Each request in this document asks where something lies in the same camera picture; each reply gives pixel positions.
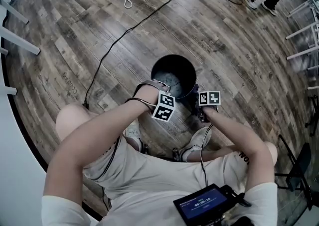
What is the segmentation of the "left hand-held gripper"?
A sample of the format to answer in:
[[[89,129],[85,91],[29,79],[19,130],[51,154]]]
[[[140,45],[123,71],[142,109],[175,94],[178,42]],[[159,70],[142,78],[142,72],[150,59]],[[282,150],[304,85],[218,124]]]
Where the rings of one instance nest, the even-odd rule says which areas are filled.
[[[142,86],[145,86],[145,85],[150,86],[151,83],[163,83],[164,85],[167,85],[164,82],[158,81],[158,80],[146,80],[137,85],[134,92],[134,97],[136,97],[136,93],[139,91],[139,89]],[[163,122],[169,122],[176,109],[175,97],[172,96],[172,94],[167,95],[162,91],[159,91],[158,101],[156,105],[140,98],[138,98],[138,101],[141,101],[142,103],[144,103],[150,108],[153,119],[163,121]]]

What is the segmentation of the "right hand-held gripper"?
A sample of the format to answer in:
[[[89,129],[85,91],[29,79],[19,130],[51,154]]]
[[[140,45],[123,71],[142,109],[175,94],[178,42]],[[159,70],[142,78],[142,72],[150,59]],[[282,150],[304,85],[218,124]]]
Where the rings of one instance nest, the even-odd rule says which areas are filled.
[[[203,111],[203,107],[209,107],[218,112],[221,105],[220,91],[200,91],[194,94],[192,115],[195,115],[201,123],[208,123],[209,120]]]

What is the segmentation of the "black round bucket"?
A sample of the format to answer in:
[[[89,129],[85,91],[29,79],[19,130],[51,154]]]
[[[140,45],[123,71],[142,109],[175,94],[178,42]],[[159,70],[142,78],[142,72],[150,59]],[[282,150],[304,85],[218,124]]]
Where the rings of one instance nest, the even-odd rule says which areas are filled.
[[[192,92],[197,76],[194,66],[187,58],[169,54],[153,65],[151,79],[167,84],[172,96],[181,100]]]

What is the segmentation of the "person's left forearm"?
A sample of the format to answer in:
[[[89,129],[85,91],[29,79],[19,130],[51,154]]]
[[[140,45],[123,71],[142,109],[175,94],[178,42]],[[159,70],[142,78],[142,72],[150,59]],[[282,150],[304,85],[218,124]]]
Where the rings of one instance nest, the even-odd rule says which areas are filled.
[[[147,106],[138,98],[155,104],[158,94],[152,86],[142,86],[133,100],[94,117],[69,134],[49,163],[43,194],[81,204],[83,168],[102,156],[122,132],[147,111]]]

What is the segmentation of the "person's right forearm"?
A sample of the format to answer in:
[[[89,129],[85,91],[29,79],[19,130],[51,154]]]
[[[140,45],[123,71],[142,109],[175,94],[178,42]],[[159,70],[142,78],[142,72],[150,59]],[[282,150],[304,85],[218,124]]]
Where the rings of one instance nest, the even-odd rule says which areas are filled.
[[[246,188],[274,182],[272,154],[260,137],[247,126],[219,114],[210,107],[203,107],[209,121],[249,158]]]

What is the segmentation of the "person's left hand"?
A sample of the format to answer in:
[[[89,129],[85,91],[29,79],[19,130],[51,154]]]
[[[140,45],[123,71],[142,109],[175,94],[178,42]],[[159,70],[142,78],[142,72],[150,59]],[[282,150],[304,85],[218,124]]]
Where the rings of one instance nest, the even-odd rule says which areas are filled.
[[[167,95],[171,95],[170,86],[164,85],[163,83],[151,83],[150,86],[164,92]]]

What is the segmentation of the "person's left grey shoe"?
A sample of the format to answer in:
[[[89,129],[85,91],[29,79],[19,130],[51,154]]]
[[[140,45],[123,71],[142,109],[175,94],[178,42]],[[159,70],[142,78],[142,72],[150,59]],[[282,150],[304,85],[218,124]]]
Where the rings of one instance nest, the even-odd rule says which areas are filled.
[[[138,152],[142,151],[143,143],[141,141],[141,134],[138,119],[134,120],[123,132],[123,135],[129,145],[131,145]]]

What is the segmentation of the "person's grey shoe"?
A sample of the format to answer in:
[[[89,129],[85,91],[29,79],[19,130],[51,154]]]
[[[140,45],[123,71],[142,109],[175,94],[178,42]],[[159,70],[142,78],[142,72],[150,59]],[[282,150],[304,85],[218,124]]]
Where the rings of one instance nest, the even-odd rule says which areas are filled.
[[[141,134],[138,119],[134,120],[123,132],[123,135],[129,145],[131,145],[138,152],[142,151],[143,143],[141,141]]]
[[[200,162],[203,148],[208,144],[212,135],[209,127],[199,129],[189,143],[179,150],[179,160],[182,162]]]

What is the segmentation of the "person's right grey shoe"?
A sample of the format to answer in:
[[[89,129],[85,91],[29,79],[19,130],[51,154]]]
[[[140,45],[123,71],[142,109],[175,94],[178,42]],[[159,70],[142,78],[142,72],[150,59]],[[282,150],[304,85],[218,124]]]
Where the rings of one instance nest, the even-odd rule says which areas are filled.
[[[208,144],[212,135],[209,127],[199,129],[189,143],[179,150],[179,160],[182,162],[200,162],[203,148]]]

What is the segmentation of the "black stool with chrome legs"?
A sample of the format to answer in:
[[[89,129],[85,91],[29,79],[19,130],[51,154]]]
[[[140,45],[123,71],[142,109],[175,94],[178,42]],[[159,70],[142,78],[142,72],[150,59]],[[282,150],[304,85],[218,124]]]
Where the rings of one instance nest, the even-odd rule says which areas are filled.
[[[180,162],[179,151],[177,148],[173,148],[172,155],[170,157],[166,155],[154,155],[150,152],[149,146],[145,143],[142,143],[141,153],[149,155],[149,156],[153,156],[162,160],[170,161],[170,162]]]

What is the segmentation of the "beige shorts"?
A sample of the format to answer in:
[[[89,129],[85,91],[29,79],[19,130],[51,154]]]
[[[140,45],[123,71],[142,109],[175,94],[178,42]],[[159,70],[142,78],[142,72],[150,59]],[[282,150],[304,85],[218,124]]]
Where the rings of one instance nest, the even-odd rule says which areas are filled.
[[[229,185],[244,191],[248,161],[233,152],[201,163],[178,163],[142,154],[121,136],[99,159],[87,165],[84,175],[116,199],[125,193],[182,191],[193,193],[206,183]]]

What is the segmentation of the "person's left leg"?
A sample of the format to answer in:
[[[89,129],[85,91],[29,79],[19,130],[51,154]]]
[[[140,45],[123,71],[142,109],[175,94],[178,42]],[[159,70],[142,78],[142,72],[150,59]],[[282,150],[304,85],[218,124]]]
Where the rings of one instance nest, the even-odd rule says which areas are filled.
[[[59,111],[55,122],[56,133],[60,141],[63,141],[80,125],[96,116],[98,114],[89,111],[80,103],[70,103],[64,106]]]

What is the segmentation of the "black monitor with blue screen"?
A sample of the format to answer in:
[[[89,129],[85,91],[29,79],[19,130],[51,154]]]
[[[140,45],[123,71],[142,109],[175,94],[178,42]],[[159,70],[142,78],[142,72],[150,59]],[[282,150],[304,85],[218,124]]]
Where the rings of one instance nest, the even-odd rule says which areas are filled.
[[[173,203],[186,226],[207,226],[223,218],[229,197],[212,184]]]

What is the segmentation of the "black office chair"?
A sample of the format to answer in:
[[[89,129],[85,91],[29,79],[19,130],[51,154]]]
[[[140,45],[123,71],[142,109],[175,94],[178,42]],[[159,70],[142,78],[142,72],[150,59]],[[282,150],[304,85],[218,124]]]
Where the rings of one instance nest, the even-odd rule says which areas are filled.
[[[319,97],[316,96],[316,95],[309,96],[308,100],[310,100],[312,102],[313,108],[314,108],[314,112],[311,115],[309,122],[307,122],[305,124],[305,127],[307,128],[309,126],[313,126],[313,130],[310,133],[310,136],[312,137],[312,136],[315,135],[315,132],[316,132],[316,129],[317,129],[317,125],[318,125],[318,122],[319,122]]]

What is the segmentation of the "white t-shirt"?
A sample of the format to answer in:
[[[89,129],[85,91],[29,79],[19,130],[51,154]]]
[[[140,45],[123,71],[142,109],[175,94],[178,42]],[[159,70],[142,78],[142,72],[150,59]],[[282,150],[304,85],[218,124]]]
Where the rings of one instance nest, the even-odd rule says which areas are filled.
[[[95,226],[186,226],[173,200],[187,195],[183,191],[125,193],[112,202],[105,217]],[[254,226],[277,226],[277,185],[264,183],[245,193],[249,208],[238,205],[229,223],[247,217]],[[43,226],[91,226],[82,207],[70,200],[42,197]]]

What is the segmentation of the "black folding chair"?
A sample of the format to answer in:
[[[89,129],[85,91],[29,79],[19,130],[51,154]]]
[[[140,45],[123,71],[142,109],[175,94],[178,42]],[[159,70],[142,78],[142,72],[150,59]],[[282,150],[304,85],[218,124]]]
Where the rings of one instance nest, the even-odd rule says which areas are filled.
[[[312,158],[310,144],[308,142],[304,143],[298,157],[296,158],[283,136],[280,134],[278,137],[284,143],[287,149],[288,157],[292,163],[292,169],[288,174],[275,173],[275,176],[277,177],[286,178],[286,186],[277,185],[277,187],[278,189],[289,190],[290,192],[303,192],[307,201],[307,208],[310,211],[313,206],[317,206],[314,202],[310,186],[305,178],[305,173]]]

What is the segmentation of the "white metal table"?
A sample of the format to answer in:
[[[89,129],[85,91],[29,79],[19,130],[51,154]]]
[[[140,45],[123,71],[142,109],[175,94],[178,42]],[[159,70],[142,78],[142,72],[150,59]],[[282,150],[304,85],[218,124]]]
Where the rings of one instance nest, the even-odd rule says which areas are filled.
[[[319,0],[307,0],[301,5],[297,6],[295,9],[291,10],[287,15],[287,18],[292,17],[293,15],[300,13],[303,9],[308,8],[311,10],[314,21],[301,29],[297,30],[296,32],[288,35],[285,37],[285,40],[289,40],[296,35],[299,35],[305,31],[310,30],[311,38],[313,39],[313,43],[308,45],[306,50],[298,52],[296,54],[290,55],[286,57],[286,60],[292,60],[300,56],[315,54],[318,58],[318,64],[315,66],[310,66],[307,68],[307,71],[316,70],[319,76]]]
[[[15,10],[9,3],[4,0],[0,0],[0,6],[4,7],[7,11],[13,14],[16,18],[22,21],[24,24],[28,24],[29,20]],[[25,39],[19,37],[13,32],[9,31],[2,24],[0,24],[0,37],[14,43],[15,45],[35,54],[39,55],[40,49]],[[17,90],[12,87],[7,87],[4,84],[0,84],[0,95],[16,95]]]

